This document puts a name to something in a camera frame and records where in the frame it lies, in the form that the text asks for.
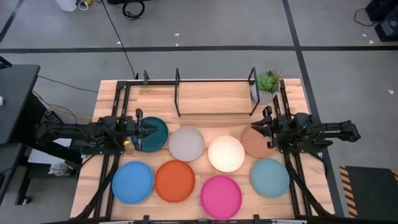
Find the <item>orange plate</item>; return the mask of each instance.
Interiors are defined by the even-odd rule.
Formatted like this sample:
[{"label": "orange plate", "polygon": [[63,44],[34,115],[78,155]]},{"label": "orange plate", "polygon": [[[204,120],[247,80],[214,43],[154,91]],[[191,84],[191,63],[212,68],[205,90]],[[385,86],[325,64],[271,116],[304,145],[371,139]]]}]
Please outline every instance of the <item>orange plate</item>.
[{"label": "orange plate", "polygon": [[195,186],[192,168],[179,160],[163,164],[155,175],[155,190],[168,202],[181,202],[186,199]]}]

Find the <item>wooden table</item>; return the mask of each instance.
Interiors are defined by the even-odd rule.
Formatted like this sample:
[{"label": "wooden table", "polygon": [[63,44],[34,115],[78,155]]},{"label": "wooden table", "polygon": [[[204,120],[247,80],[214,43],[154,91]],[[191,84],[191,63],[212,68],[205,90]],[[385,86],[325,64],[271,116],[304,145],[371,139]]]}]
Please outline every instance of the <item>wooden table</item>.
[{"label": "wooden table", "polygon": [[[101,82],[98,98],[93,115],[93,121],[99,117],[111,114],[116,80],[106,80]],[[223,89],[226,82],[218,82],[220,89]],[[302,84],[299,79],[285,80],[287,96],[289,99],[292,113],[308,113],[307,103],[303,92]],[[169,128],[169,134],[182,126],[197,128],[205,138],[205,146],[221,135],[230,135],[240,139],[242,131],[254,121],[262,119],[262,110],[265,105],[259,105],[253,116],[244,114],[183,114],[177,116],[174,105],[174,86],[133,86],[130,91],[127,115],[135,116],[135,109],[141,108],[146,116],[156,116],[163,119]],[[112,220],[142,220],[144,215],[149,215],[151,220],[188,220],[211,218],[205,213],[200,205],[200,190],[204,182],[213,175],[225,174],[216,170],[208,161],[207,149],[195,161],[189,162],[196,175],[196,184],[192,194],[180,203],[170,203],[162,200],[154,190],[151,195],[142,203],[137,205],[127,205],[114,199]],[[283,155],[276,152],[273,156],[284,164]],[[301,154],[302,165],[307,186],[314,194],[315,198],[323,207],[331,213],[333,205],[329,193],[328,184],[324,175],[323,165],[320,161],[308,154]],[[137,152],[133,146],[127,146],[125,153],[120,158],[119,165],[130,161],[142,161],[148,164],[154,173],[165,162],[174,159],[169,153],[168,143],[154,153]],[[293,218],[292,202],[290,192],[287,191],[278,198],[265,198],[259,195],[250,182],[250,170],[258,159],[246,154],[243,165],[235,172],[227,173],[239,185],[243,193],[243,205],[233,219],[251,219],[253,214],[259,214],[260,218]],[[88,161],[80,172],[78,185],[76,188],[75,200],[73,202],[71,217],[78,215],[85,205],[90,201],[97,191],[100,179],[101,165],[103,156],[98,155]],[[303,200],[299,188],[296,186],[300,211],[304,213]],[[108,190],[104,193],[101,215],[105,214]]]}]

